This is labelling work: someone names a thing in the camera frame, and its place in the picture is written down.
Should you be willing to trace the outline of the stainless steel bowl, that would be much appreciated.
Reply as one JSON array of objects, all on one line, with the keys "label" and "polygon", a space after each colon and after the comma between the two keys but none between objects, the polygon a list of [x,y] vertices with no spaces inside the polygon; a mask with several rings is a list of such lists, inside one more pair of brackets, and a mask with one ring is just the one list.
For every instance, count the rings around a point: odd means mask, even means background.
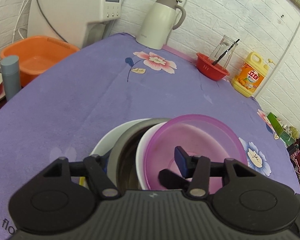
[{"label": "stainless steel bowl", "polygon": [[117,139],[110,151],[107,176],[115,184],[119,193],[136,190],[139,187],[136,174],[136,150],[142,136],[153,126],[167,122],[169,118],[134,120]]}]

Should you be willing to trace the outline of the purple plastic bowl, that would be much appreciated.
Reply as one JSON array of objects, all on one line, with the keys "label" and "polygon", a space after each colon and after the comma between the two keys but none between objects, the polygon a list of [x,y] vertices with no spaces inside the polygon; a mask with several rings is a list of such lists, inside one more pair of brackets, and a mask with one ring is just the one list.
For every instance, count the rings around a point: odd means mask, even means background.
[{"label": "purple plastic bowl", "polygon": [[148,190],[164,190],[158,180],[161,170],[180,174],[174,159],[177,146],[190,156],[208,157],[212,162],[233,158],[247,163],[245,150],[229,126],[207,115],[182,115],[167,121],[147,146],[144,172]]}]

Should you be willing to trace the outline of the large white floral plate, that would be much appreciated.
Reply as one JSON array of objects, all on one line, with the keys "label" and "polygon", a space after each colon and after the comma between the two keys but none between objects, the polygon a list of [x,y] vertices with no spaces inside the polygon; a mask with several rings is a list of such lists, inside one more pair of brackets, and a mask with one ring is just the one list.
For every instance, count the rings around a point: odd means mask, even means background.
[{"label": "large white floral plate", "polygon": [[117,142],[119,137],[121,137],[121,135],[123,135],[123,133],[127,129],[146,120],[149,120],[149,118],[132,120],[132,121],[125,122],[124,124],[121,124],[119,126],[116,126],[101,138],[101,140],[94,147],[90,155],[99,155],[99,156],[105,155],[114,147],[115,142]]}]

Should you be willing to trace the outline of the green storage box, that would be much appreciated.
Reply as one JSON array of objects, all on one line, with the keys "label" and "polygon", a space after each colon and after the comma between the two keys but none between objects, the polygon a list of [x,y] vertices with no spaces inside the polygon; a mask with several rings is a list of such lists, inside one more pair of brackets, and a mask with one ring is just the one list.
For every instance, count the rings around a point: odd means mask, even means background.
[{"label": "green storage box", "polygon": [[284,141],[286,146],[290,146],[296,143],[296,140],[292,137],[291,132],[287,132],[284,127],[279,123],[276,116],[273,113],[267,115],[268,120],[270,121],[274,131],[279,136],[280,139]]}]

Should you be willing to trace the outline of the red plastic basket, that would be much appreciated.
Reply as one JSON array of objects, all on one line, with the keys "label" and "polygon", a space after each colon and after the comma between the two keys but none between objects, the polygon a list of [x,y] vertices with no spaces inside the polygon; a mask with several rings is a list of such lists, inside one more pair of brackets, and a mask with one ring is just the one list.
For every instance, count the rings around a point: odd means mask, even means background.
[{"label": "red plastic basket", "polygon": [[202,53],[197,53],[196,67],[201,74],[213,81],[219,81],[230,75],[230,73],[226,69],[223,69],[219,64],[213,66],[209,57]]}]

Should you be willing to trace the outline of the yellow detergent bottle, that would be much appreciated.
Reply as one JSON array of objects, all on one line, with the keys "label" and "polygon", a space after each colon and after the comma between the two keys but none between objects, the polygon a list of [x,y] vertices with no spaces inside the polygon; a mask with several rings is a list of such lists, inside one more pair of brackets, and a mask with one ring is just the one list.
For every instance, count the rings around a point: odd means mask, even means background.
[{"label": "yellow detergent bottle", "polygon": [[252,51],[245,58],[241,69],[232,79],[231,85],[243,96],[247,98],[253,96],[267,76],[270,64],[275,65],[272,59],[268,59],[267,63],[264,63],[263,57]]}]

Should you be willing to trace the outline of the purple floral tablecloth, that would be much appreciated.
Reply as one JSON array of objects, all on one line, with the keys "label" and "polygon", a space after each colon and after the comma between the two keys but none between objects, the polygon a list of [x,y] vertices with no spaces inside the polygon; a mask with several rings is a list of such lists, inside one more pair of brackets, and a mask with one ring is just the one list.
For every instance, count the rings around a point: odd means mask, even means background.
[{"label": "purple floral tablecloth", "polygon": [[300,192],[286,147],[267,129],[255,99],[168,51],[157,55],[176,65],[173,73],[146,66],[139,52],[150,50],[128,34],[110,36],[54,65],[1,108],[0,239],[15,232],[8,214],[15,191],[60,156],[84,159],[106,133],[137,119],[218,119],[265,155],[271,179]]}]

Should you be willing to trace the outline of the white thermos jug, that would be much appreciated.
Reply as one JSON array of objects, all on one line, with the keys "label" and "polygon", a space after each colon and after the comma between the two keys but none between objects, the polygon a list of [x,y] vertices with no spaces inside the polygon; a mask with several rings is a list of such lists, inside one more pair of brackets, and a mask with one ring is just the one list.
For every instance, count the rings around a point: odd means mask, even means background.
[{"label": "white thermos jug", "polygon": [[185,20],[186,11],[181,0],[156,0],[147,12],[136,42],[151,49],[161,50],[169,33],[178,29]]}]

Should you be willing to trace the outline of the orange plastic basin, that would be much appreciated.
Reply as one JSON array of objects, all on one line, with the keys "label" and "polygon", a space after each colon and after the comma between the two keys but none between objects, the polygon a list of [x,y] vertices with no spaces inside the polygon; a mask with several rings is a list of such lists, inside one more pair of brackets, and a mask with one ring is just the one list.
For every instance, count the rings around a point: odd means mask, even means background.
[{"label": "orange plastic basin", "polygon": [[4,48],[0,57],[19,57],[20,82],[25,87],[40,74],[78,51],[78,47],[56,38],[31,36]]}]

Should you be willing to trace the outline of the grey blue cup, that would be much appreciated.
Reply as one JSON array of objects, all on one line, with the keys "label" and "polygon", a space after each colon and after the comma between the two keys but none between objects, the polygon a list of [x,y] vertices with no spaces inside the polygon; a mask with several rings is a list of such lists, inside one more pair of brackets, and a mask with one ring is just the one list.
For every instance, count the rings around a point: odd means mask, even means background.
[{"label": "grey blue cup", "polygon": [[1,74],[6,99],[9,101],[21,90],[19,57],[17,55],[2,59]]}]

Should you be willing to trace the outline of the white water dispenser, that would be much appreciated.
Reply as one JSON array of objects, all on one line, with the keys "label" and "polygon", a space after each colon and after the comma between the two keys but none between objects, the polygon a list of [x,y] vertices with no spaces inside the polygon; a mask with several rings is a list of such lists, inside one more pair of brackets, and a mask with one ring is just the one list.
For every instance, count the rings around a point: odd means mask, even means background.
[{"label": "white water dispenser", "polygon": [[124,0],[32,0],[28,36],[53,37],[78,48],[107,38]]}]

